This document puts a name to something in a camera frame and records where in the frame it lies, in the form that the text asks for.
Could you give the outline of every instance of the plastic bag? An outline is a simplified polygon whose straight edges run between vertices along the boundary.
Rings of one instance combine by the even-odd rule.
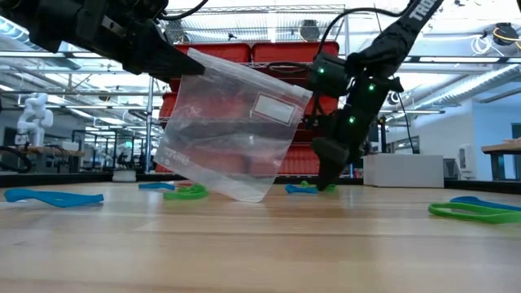
[[[273,185],[312,93],[197,50],[155,161],[230,197],[260,202]]]

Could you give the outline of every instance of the blue plastic object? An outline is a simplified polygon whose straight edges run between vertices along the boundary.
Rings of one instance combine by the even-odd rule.
[[[147,183],[147,184],[140,184],[139,189],[166,189],[166,190],[176,190],[176,186],[168,183]]]
[[[10,189],[4,193],[7,202],[14,203],[24,199],[37,199],[58,208],[70,208],[99,203],[103,201],[103,195],[79,195],[58,191],[36,191],[26,189]]]
[[[286,192],[288,194],[305,193],[305,194],[317,195],[318,189],[316,187],[300,187],[300,186],[293,186],[291,184],[288,184],[288,185],[286,185]]]
[[[451,199],[450,202],[451,203],[468,203],[468,204],[478,205],[480,207],[500,208],[500,209],[505,209],[505,210],[509,210],[509,211],[521,212],[521,207],[515,207],[515,206],[510,206],[510,205],[500,204],[500,203],[486,202],[481,199],[478,199],[475,196],[462,196],[462,197],[458,197],[455,199]]]

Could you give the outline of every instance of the green toy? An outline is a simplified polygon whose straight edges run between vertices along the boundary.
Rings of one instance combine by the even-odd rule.
[[[163,198],[166,200],[180,199],[180,200],[193,200],[202,199],[208,196],[206,188],[200,184],[194,184],[192,186],[180,187],[175,192],[163,193]]]
[[[300,183],[300,186],[302,187],[306,187],[306,188],[313,188],[313,187],[316,187],[315,185],[310,185],[307,181],[302,181]],[[335,184],[330,184],[326,187],[326,189],[324,190],[325,192],[335,192],[336,190],[336,185]]]
[[[453,212],[450,211],[451,209],[465,211],[466,213]],[[429,206],[429,212],[436,216],[487,224],[521,223],[521,212],[481,207],[468,203],[433,203]]]

